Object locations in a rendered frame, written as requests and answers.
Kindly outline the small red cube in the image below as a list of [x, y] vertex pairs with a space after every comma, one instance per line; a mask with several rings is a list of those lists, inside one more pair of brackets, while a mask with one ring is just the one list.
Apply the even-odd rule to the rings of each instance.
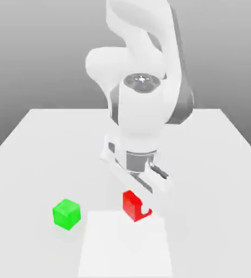
[[123, 210], [134, 221], [138, 222], [152, 214], [149, 208], [146, 213], [142, 212], [143, 202], [131, 190], [123, 192]]

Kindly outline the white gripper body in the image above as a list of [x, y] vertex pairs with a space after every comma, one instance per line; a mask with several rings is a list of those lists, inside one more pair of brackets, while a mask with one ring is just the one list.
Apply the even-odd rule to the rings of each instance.
[[103, 151], [100, 158], [106, 161], [123, 183], [141, 195], [165, 196], [173, 187], [171, 176], [156, 163], [158, 153], [133, 153], [127, 151], [125, 160], [116, 153]]

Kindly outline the small green cube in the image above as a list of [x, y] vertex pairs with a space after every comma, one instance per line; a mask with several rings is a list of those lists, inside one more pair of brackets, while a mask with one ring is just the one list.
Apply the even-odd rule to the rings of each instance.
[[54, 224], [65, 230], [71, 230], [81, 220], [80, 205], [69, 199], [63, 199], [53, 207], [52, 213]]

